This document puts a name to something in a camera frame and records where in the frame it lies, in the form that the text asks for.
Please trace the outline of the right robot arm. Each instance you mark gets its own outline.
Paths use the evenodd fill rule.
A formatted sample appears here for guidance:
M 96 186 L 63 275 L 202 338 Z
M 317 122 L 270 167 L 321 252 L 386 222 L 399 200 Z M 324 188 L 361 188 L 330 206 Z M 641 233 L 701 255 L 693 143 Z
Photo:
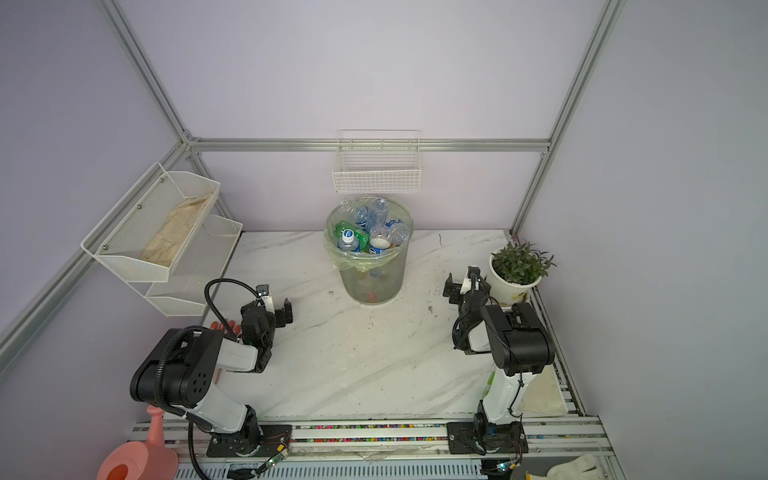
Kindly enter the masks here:
M 458 307 L 451 329 L 453 347 L 467 356 L 489 354 L 489 383 L 469 422 L 447 424 L 452 454 L 510 454 L 515 462 L 528 452 L 521 402 L 536 377 L 555 360 L 555 347 L 533 307 L 502 307 L 478 267 L 460 282 L 449 276 L 443 296 Z

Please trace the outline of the white green work glove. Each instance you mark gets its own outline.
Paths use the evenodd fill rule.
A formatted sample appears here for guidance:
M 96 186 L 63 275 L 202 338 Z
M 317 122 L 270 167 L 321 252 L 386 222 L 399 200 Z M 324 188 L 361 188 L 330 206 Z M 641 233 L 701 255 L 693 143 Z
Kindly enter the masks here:
M 538 417 L 559 417 L 568 413 L 560 383 L 552 365 L 547 365 L 541 373 L 536 374 L 526 383 L 520 410 L 525 415 Z

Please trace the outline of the potted green plant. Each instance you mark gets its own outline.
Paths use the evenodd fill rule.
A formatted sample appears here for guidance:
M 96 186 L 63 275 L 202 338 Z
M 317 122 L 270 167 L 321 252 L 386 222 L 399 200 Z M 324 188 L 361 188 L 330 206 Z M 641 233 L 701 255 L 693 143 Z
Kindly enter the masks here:
M 509 242 L 492 252 L 487 283 L 490 295 L 503 306 L 523 301 L 531 289 L 556 267 L 554 255 L 535 244 Z

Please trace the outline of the grey bin with green liner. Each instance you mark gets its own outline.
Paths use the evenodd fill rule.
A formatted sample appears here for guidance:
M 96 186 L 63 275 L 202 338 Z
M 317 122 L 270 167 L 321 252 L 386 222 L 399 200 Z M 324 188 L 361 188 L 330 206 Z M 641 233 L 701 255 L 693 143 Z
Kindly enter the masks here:
M 363 304 L 382 304 L 400 291 L 410 239 L 411 212 L 381 196 L 343 200 L 324 227 L 324 246 L 347 293 Z

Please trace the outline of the clear bottle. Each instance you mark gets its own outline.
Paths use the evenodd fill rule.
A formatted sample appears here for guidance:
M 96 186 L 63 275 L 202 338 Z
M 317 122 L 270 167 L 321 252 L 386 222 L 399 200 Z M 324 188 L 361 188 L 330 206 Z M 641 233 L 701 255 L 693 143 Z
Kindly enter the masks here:
M 389 217 L 390 202 L 383 197 L 376 197 L 368 206 L 367 228 L 373 230 L 386 223 Z

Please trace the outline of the white glove at rail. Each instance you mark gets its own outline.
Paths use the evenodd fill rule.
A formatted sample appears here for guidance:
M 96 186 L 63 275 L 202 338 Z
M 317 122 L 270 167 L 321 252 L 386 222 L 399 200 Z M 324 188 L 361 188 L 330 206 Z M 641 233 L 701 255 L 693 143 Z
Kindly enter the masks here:
M 527 472 L 526 480 L 602 480 L 605 472 L 595 456 L 585 454 L 576 459 L 551 467 L 545 475 Z

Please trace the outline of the beige cloth in shelf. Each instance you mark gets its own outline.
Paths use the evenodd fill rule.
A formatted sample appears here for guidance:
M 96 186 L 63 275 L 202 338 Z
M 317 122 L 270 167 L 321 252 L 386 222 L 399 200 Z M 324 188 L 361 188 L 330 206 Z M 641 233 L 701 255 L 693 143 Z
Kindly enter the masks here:
M 188 198 L 174 207 L 161 229 L 142 251 L 140 259 L 170 267 L 210 199 L 211 194 Z

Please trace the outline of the green soda bottle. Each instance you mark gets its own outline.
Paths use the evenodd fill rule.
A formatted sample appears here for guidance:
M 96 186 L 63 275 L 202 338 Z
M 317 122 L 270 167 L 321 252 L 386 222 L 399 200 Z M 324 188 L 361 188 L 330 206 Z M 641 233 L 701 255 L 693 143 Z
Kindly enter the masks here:
M 337 248 L 349 252 L 365 252 L 369 248 L 369 234 L 348 221 L 340 221 L 334 229 Z

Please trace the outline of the lime label bottle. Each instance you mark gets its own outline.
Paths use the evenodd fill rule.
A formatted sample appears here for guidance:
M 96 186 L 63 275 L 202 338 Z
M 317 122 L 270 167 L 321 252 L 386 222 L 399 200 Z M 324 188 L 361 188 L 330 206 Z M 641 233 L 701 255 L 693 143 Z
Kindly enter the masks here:
M 481 395 L 481 400 L 484 399 L 490 393 L 490 390 L 491 390 L 493 382 L 494 382 L 494 378 L 495 378 L 495 371 L 491 372 L 491 374 L 490 374 L 490 376 L 489 376 L 489 378 L 487 380 L 487 383 L 486 383 L 486 385 L 484 387 L 484 390 L 483 390 L 483 393 Z

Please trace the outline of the pepsi bottle blue cap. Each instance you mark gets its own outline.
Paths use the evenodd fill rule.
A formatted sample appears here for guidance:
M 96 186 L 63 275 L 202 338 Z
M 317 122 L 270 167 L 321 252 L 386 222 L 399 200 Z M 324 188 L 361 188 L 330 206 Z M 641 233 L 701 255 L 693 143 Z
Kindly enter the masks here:
M 369 236 L 369 253 L 378 255 L 390 249 L 392 244 L 389 240 L 388 229 L 385 225 L 379 225 L 372 229 Z

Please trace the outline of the white two-tier mesh shelf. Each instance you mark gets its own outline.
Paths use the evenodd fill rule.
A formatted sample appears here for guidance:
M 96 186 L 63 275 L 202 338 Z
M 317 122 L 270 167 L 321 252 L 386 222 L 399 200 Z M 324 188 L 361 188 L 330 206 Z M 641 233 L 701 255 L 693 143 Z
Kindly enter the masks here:
M 81 249 L 166 317 L 201 316 L 242 224 L 219 212 L 220 183 L 156 163 Z

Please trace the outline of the orange work glove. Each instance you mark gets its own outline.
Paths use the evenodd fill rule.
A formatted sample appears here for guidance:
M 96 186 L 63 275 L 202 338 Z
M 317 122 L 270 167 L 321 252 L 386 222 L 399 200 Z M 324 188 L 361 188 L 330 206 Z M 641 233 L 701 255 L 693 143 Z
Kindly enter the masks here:
M 209 325 L 209 328 L 212 330 L 220 330 L 225 333 L 233 334 L 236 337 L 240 337 L 242 335 L 240 324 L 232 320 L 226 323 L 214 321 Z

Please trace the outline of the pink watering can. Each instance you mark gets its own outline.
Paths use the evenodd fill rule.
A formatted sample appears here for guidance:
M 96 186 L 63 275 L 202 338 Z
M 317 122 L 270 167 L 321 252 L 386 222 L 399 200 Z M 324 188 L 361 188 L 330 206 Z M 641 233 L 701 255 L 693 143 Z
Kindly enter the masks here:
M 158 407 L 149 406 L 151 423 L 144 442 L 132 441 L 116 448 L 102 463 L 99 480 L 173 479 L 179 467 L 177 453 L 166 447 L 163 414 Z

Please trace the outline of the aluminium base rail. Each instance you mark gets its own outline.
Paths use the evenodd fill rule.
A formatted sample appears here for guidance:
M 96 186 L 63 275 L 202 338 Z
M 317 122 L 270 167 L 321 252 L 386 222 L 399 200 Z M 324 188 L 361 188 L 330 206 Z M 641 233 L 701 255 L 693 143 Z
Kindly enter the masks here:
M 512 479 L 543 476 L 582 455 L 595 458 L 605 479 L 622 479 L 602 422 L 567 415 L 526 418 L 511 447 L 480 455 L 469 434 L 455 435 L 445 419 L 299 421 L 285 459 L 265 479 L 484 479 L 491 472 Z

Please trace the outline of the blue label water bottle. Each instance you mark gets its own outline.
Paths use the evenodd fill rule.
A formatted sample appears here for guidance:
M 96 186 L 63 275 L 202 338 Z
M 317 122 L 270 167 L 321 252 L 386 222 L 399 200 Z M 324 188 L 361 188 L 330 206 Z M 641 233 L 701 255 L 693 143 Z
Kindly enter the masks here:
M 411 235 L 411 228 L 399 218 L 388 220 L 385 226 L 388 229 L 389 240 L 393 246 L 402 245 Z

